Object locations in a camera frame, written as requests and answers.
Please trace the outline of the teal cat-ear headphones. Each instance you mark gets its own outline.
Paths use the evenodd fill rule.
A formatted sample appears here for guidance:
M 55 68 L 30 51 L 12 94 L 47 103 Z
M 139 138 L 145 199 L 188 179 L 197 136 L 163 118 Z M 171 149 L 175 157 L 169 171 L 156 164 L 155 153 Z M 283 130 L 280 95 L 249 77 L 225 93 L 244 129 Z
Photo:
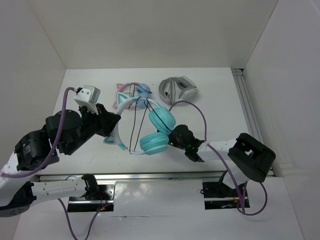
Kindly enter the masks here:
M 117 109 L 115 114 L 126 115 L 126 111 L 131 104 L 144 101 L 142 108 L 133 109 L 131 123 L 125 133 L 121 130 L 123 122 L 118 122 L 110 136 L 104 138 L 103 143 L 114 145 L 122 151 L 136 156 L 159 154 L 168 148 L 169 134 L 176 126 L 176 119 L 172 113 L 157 101 L 149 97 L 129 97 L 128 95 L 117 93 Z

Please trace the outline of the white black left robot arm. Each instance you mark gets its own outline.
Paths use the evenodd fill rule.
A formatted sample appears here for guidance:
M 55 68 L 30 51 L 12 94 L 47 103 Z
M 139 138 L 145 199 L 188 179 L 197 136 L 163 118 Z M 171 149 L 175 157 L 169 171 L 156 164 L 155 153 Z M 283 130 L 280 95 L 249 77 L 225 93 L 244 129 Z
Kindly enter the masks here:
M 59 162 L 59 154 L 72 155 L 94 135 L 109 137 L 121 116 L 108 112 L 100 103 L 97 113 L 82 106 L 79 111 L 61 110 L 45 120 L 45 125 L 26 134 L 0 171 L 0 216 L 9 218 L 36 204 L 65 197 L 92 200 L 100 189 L 93 174 L 84 174 L 56 183 L 32 182 L 38 167 L 52 154 L 48 165 Z

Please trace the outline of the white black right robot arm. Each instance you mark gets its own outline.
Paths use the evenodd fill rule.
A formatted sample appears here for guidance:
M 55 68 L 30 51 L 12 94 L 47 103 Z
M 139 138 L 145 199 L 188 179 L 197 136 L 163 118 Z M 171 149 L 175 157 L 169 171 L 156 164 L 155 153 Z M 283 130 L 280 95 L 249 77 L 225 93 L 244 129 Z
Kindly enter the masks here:
M 169 134 L 169 145 L 183 150 L 193 162 L 223 159 L 223 163 L 233 163 L 233 166 L 226 168 L 227 173 L 218 184 L 223 196 L 230 196 L 236 185 L 248 181 L 263 183 L 276 158 L 273 150 L 247 133 L 230 140 L 208 142 L 195 138 L 183 124 L 176 126 Z

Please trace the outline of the grey white headphones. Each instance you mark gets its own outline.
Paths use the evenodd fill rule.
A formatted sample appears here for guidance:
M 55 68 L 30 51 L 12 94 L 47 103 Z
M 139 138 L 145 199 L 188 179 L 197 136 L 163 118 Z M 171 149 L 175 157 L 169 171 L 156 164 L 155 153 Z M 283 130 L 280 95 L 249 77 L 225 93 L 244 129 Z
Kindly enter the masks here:
M 158 87 L 160 99 L 171 106 L 176 101 L 190 101 L 198 95 L 199 89 L 186 76 L 172 76 L 161 81 Z

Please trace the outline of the pink blue cat-ear headphones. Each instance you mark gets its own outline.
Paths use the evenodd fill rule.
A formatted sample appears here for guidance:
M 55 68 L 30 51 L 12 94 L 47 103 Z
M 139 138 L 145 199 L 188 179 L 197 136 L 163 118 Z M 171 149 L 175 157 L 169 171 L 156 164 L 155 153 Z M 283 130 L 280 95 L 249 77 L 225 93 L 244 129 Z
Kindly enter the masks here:
M 116 100 L 112 106 L 113 109 L 118 108 L 117 103 L 117 94 L 123 93 L 130 98 L 133 97 L 142 97 L 142 98 L 148 98 L 152 94 L 150 87 L 145 83 L 139 83 L 139 82 L 127 82 L 127 83 L 117 83 L 117 92 L 116 92 Z M 143 106 L 145 106 L 145 103 L 143 100 L 140 100 L 137 103 L 131 104 L 127 109 L 131 110 L 134 109 L 136 106 L 137 109 L 141 109 Z

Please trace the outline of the aluminium rail at table front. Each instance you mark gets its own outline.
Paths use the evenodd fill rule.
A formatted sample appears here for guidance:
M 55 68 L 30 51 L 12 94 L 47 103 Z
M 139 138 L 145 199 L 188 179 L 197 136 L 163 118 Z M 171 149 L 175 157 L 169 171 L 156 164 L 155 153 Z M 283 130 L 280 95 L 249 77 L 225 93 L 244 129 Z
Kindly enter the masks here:
M 95 174 L 99 181 L 152 181 L 152 180 L 203 180 L 219 179 L 223 171 L 196 171 L 196 172 L 162 172 L 162 173 L 113 173 Z M 47 174 L 38 175 L 40 182 L 73 180 L 82 177 L 82 174 Z

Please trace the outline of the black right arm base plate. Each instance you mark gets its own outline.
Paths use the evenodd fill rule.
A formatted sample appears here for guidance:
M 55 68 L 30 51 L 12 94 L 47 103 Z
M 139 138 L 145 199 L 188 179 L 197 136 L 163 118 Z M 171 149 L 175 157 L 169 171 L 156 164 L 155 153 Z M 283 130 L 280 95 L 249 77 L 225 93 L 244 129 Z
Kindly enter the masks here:
M 205 210 L 236 209 L 240 207 L 240 197 L 235 189 L 215 182 L 203 182 L 200 193 L 204 197 Z

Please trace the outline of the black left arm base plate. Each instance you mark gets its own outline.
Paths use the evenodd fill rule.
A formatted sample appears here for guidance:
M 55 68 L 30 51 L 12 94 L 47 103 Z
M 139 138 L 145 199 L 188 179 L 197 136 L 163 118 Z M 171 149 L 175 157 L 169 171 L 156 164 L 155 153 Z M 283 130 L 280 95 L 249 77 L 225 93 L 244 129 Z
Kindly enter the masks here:
M 67 211 L 69 213 L 113 212 L 116 183 L 98 182 L 99 191 L 90 199 L 85 197 L 69 197 Z

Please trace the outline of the aluminium rail at right wall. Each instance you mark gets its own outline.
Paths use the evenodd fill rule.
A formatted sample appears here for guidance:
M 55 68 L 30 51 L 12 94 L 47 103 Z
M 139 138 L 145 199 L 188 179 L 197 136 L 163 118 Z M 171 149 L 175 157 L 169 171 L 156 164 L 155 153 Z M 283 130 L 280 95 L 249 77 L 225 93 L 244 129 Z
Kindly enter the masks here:
M 255 139 L 264 143 L 262 132 L 254 111 L 254 107 L 249 95 L 249 91 L 245 82 L 243 69 L 232 68 L 231 73 L 239 96 L 240 104 L 244 113 L 245 122 L 248 132 Z

